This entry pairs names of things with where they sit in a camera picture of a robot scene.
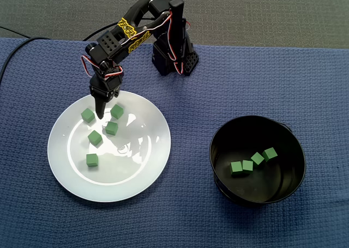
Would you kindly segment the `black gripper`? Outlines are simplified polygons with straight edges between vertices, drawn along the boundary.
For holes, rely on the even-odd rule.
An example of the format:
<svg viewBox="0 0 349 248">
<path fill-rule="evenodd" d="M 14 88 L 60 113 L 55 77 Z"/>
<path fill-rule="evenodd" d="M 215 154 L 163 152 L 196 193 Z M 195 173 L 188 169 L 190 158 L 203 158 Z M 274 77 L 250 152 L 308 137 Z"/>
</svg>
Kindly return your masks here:
<svg viewBox="0 0 349 248">
<path fill-rule="evenodd" d="M 117 98 L 123 81 L 123 74 L 108 77 L 106 80 L 95 74 L 89 81 L 91 96 L 95 100 L 95 112 L 99 119 L 104 117 L 107 99 Z"/>
</svg>

